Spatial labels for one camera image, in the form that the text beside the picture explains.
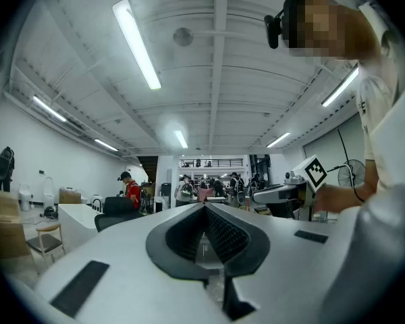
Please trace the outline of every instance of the hand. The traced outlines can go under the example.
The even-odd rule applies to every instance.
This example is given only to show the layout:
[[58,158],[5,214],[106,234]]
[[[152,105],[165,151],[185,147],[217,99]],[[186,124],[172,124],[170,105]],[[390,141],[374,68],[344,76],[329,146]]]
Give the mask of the hand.
[[318,211],[330,211],[332,200],[333,191],[331,191],[331,187],[322,185],[319,190],[317,190],[313,213],[317,213]]

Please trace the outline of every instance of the white ceiling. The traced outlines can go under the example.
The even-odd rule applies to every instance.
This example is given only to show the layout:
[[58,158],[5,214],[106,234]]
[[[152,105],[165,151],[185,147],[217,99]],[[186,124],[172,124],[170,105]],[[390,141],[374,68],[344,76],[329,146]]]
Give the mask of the white ceiling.
[[[284,0],[129,0],[160,90],[148,88],[119,29],[118,1],[36,0],[18,40],[11,94],[31,109],[39,109],[35,93],[53,99],[82,139],[100,138],[131,157],[266,153],[291,132],[276,153],[355,112],[353,87],[321,106],[352,63],[294,57],[282,42],[269,48],[263,18]],[[194,33],[188,47],[173,41],[181,27]]]

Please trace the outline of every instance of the railing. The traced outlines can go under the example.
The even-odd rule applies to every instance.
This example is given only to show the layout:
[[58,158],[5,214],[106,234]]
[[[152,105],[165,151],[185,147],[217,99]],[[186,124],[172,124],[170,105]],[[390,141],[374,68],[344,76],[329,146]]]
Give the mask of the railing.
[[181,168],[243,167],[243,159],[179,159]]

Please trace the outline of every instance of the cap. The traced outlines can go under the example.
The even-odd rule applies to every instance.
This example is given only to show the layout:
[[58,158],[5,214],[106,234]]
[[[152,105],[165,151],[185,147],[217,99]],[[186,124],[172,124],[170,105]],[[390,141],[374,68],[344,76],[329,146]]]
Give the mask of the cap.
[[298,4],[304,0],[285,0],[283,3],[282,38],[288,48],[297,48]]
[[130,178],[130,173],[128,171],[124,171],[123,173],[120,174],[120,177],[117,179],[117,181],[123,181],[126,178]]

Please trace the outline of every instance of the man in red shirt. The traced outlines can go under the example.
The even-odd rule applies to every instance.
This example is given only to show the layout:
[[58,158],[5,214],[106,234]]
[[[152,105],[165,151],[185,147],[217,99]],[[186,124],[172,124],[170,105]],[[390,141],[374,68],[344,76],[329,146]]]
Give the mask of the man in red shirt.
[[120,175],[120,180],[126,185],[126,198],[129,198],[134,203],[134,208],[138,209],[140,206],[140,186],[132,179],[128,171],[124,171]]

